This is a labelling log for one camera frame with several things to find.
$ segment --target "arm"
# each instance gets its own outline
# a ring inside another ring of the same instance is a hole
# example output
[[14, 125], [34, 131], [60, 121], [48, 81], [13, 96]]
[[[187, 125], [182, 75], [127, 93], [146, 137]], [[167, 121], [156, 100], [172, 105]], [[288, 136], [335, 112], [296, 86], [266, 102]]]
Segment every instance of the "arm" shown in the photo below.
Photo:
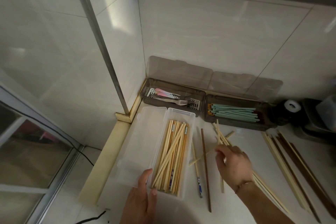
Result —
[[258, 224], [294, 224], [254, 184], [252, 164], [237, 146], [216, 147], [220, 175], [249, 209]]

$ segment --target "white countertop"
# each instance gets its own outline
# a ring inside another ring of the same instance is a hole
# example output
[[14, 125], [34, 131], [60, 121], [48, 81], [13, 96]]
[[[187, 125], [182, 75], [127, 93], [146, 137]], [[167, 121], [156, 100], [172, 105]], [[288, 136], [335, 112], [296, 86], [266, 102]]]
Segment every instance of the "white countertop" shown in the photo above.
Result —
[[[141, 103], [138, 113], [142, 107], [149, 106]], [[130, 130], [136, 124], [136, 119], [131, 125]], [[239, 146], [248, 154], [253, 168], [269, 188], [286, 205], [291, 214], [289, 217], [297, 224], [312, 223], [317, 221], [313, 215], [300, 207], [289, 185], [283, 177], [275, 159], [269, 151], [260, 131], [244, 128], [219, 125], [221, 132], [226, 135], [232, 130], [235, 133], [229, 138], [234, 144]], [[201, 117], [195, 120], [195, 130], [193, 141], [195, 144], [196, 155], [202, 154], [201, 128], [204, 129], [205, 143], [207, 150], [216, 146], [216, 132], [211, 123], [205, 122]], [[329, 196], [336, 202], [336, 167], [330, 158], [330, 146], [316, 142], [300, 139], [291, 131], [290, 126], [279, 127], [287, 140], [295, 144], [302, 157], [312, 169], [322, 186], [329, 193]], [[323, 224], [335, 224], [333, 219], [322, 203], [319, 201], [313, 190], [306, 183], [296, 166], [287, 157], [293, 170], [298, 176], [301, 184], [306, 189], [311, 198], [317, 214]], [[195, 166], [188, 167], [187, 171], [187, 190], [183, 201], [167, 197], [163, 193], [158, 195], [157, 219], [160, 223], [255, 223], [248, 209], [243, 205], [234, 192], [225, 184], [225, 193], [221, 193], [219, 185], [219, 172], [215, 162], [215, 152], [207, 155], [208, 172], [211, 192], [212, 213], [208, 212], [207, 191], [205, 181], [204, 162], [198, 162], [201, 184], [204, 197], [199, 198], [198, 184], [196, 180]], [[98, 205], [111, 209], [111, 219], [113, 223], [119, 223], [122, 209], [124, 207], [130, 188], [115, 183], [111, 177], [107, 179], [105, 187], [100, 195]]]

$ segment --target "fork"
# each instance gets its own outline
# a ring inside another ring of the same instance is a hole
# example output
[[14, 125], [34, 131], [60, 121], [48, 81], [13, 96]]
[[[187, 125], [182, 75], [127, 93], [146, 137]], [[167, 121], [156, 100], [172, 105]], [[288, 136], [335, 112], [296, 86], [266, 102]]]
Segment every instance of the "fork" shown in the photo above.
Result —
[[168, 102], [168, 103], [175, 103], [177, 105], [187, 105], [188, 104], [187, 100], [174, 100], [174, 99], [164, 99], [164, 98], [153, 98], [153, 99], [158, 99], [158, 100]]

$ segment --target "plastic container lid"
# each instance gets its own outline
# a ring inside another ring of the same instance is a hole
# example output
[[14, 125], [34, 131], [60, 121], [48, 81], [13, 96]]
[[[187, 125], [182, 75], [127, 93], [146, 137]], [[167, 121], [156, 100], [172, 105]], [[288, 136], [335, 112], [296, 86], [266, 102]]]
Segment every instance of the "plastic container lid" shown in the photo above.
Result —
[[137, 124], [125, 139], [127, 145], [117, 164], [115, 178], [118, 183], [137, 187], [142, 172], [153, 168], [164, 133], [166, 113], [166, 107], [144, 107], [137, 115]]

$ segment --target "electrical cord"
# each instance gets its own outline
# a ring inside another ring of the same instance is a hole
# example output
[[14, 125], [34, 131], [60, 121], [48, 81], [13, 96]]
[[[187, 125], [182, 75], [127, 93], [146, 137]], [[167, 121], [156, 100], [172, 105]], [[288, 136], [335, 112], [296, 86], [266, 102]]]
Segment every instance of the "electrical cord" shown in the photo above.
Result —
[[91, 160], [90, 160], [84, 153], [82, 153], [79, 149], [77, 149], [77, 148], [73, 145], [73, 143], [72, 143], [68, 138], [64, 137], [64, 136], [63, 136], [61, 133], [59, 133], [57, 130], [53, 129], [52, 127], [48, 126], [47, 124], [44, 124], [43, 122], [40, 122], [38, 119], [36, 119], [36, 118], [34, 118], [34, 117], [30, 116], [30, 115], [27, 115], [27, 114], [25, 114], [25, 113], [23, 113], [23, 112], [21, 112], [21, 111], [15, 109], [14, 107], [11, 107], [11, 106], [5, 104], [5, 103], [2, 102], [2, 101], [1, 101], [1, 104], [2, 104], [3, 106], [5, 106], [5, 107], [7, 107], [7, 108], [9, 108], [9, 109], [11, 109], [11, 110], [17, 112], [17, 113], [23, 115], [23, 116], [26, 116], [26, 117], [28, 117], [28, 118], [30, 118], [30, 119], [33, 119], [33, 120], [35, 120], [35, 121], [41, 123], [42, 125], [46, 126], [46, 127], [49, 128], [49, 129], [51, 129], [53, 132], [57, 133], [58, 135], [60, 135], [61, 137], [63, 137], [66, 141], [68, 141], [76, 151], [78, 151], [80, 154], [82, 154], [82, 155], [83, 155], [83, 156], [90, 162], [90, 164], [94, 166], [94, 164], [91, 162]]
[[106, 211], [103, 211], [98, 217], [93, 217], [93, 218], [89, 218], [89, 219], [86, 219], [86, 220], [82, 220], [82, 221], [77, 222], [75, 224], [82, 224], [82, 223], [85, 223], [85, 222], [89, 222], [91, 220], [98, 220], [104, 213], [106, 213]]

